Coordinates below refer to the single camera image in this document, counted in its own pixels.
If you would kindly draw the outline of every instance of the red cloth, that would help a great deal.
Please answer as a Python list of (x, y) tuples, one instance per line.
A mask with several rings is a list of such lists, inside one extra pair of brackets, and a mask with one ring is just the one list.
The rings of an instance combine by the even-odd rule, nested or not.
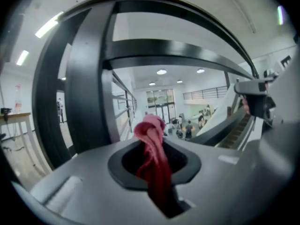
[(163, 212), (172, 192), (172, 172), (162, 146), (164, 128), (160, 117), (148, 114), (134, 129), (135, 137), (145, 143), (146, 157), (136, 175), (148, 182), (149, 197)]

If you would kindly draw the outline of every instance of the ceiling light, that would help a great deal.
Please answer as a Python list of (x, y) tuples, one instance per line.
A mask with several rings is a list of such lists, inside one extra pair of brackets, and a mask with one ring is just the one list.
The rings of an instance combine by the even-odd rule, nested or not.
[(53, 28), (55, 25), (57, 25), (58, 24), (58, 21), (56, 21), (56, 19), (58, 19), (58, 17), (60, 16), (60, 15), (62, 15), (63, 14), (63, 12), (60, 12), (60, 13), (58, 13), (57, 15), (55, 15), (53, 18), (51, 18), (48, 22), (46, 22), (46, 24), (43, 26), (43, 27), (41, 27), (37, 32), (36, 32), (36, 36), (38, 37), (38, 38), (41, 38), (43, 35), (45, 35), (45, 33), (47, 32), (47, 31), (49, 31), (51, 28)]
[(277, 7), (277, 15), (278, 15), (278, 23), (279, 25), (283, 24), (283, 7), (278, 6)]
[(204, 73), (204, 69), (203, 68), (198, 69), (197, 73)]
[(167, 71), (164, 70), (164, 69), (161, 69), (161, 70), (158, 70), (156, 73), (157, 73), (158, 75), (163, 75), (163, 74), (166, 74)]
[(24, 63), (24, 61), (25, 61), (28, 54), (29, 54), (28, 51), (23, 50), (23, 52), (21, 53), (21, 55), (20, 55), (20, 57), (17, 61), (17, 65), (21, 66)]

